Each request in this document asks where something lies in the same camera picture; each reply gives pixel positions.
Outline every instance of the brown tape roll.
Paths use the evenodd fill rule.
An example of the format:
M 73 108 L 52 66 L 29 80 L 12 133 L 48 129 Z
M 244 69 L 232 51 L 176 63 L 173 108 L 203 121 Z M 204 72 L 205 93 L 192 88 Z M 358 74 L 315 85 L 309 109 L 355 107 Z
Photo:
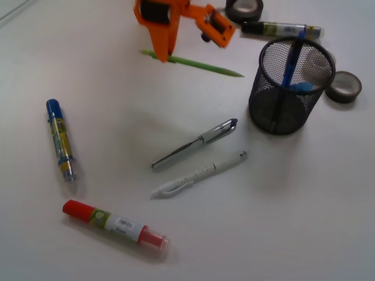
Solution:
M 348 104 L 357 98 L 361 90 L 362 83 L 357 76 L 347 71 L 338 71 L 325 92 L 332 101 Z

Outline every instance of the pen holder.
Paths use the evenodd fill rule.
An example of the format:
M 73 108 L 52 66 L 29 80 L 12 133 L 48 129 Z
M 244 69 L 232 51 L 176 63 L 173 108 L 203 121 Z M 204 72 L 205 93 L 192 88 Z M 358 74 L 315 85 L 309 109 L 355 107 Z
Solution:
M 266 44 L 249 98 L 250 117 L 263 131 L 288 135 L 301 128 L 335 77 L 332 57 L 321 45 L 302 40 L 302 49 L 289 87 L 283 87 L 285 68 L 296 37 Z

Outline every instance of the blue pen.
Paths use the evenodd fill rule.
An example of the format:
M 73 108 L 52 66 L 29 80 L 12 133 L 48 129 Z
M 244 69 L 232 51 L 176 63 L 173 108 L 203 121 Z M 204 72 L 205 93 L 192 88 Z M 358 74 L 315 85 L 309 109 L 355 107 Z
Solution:
M 285 88 L 289 88 L 291 84 L 294 70 L 298 62 L 299 54 L 301 53 L 301 49 L 303 46 L 303 41 L 301 39 L 303 39 L 304 37 L 305 32 L 301 31 L 299 33 L 298 38 L 293 41 L 291 49 L 289 51 L 287 65 L 285 66 L 284 79 L 281 84 Z

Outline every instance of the pencil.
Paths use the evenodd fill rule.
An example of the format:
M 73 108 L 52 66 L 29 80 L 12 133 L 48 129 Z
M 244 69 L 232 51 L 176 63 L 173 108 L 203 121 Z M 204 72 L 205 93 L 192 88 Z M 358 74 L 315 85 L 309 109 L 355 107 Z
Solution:
M 141 53 L 145 54 L 145 55 L 148 55 L 148 56 L 151 56 L 155 60 L 158 60 L 158 57 L 156 56 L 154 51 L 141 50 Z M 224 74 L 224 75 L 227 75 L 227 76 L 244 77 L 240 73 L 231 71 L 231 70 L 226 69 L 226 68 L 211 66 L 211 65 L 206 64 L 206 63 L 199 63 L 198 61 L 187 60 L 187 59 L 183 59 L 181 57 L 169 56 L 168 62 L 170 62 L 170 63 L 180 63 L 180 64 L 184 64 L 186 66 L 192 66 L 192 67 L 208 70 L 208 71 L 211 71 L 211 72 Z

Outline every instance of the orange plastic tool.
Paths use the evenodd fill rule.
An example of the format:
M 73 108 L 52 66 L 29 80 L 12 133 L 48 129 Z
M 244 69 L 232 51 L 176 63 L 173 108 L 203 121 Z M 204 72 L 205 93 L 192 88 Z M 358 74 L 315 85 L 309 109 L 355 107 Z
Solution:
M 134 14 L 139 24 L 148 28 L 154 52 L 162 62 L 175 48 L 181 16 L 195 19 L 205 38 L 219 47 L 225 48 L 236 31 L 214 7 L 191 5 L 190 0 L 137 0 Z

